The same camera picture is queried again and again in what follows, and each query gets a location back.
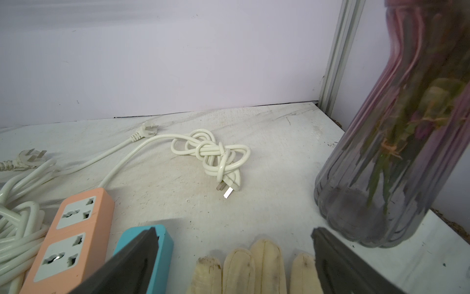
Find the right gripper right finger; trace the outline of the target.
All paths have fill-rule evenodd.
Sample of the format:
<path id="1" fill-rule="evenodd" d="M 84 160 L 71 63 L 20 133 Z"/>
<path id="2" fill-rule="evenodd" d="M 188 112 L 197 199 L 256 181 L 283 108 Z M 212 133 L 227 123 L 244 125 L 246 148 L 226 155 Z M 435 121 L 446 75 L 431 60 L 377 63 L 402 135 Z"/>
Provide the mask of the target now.
<path id="1" fill-rule="evenodd" d="M 316 269 L 325 294 L 403 293 L 328 229 L 313 229 L 311 238 L 315 249 Z"/>

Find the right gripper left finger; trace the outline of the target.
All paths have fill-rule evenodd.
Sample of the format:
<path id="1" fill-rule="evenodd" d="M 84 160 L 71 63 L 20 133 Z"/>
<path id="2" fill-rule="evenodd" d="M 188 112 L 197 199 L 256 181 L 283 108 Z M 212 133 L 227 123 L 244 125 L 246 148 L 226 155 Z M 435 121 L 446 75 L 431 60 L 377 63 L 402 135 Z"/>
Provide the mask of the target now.
<path id="1" fill-rule="evenodd" d="M 159 250 L 155 228 L 140 232 L 72 294 L 145 294 Z"/>

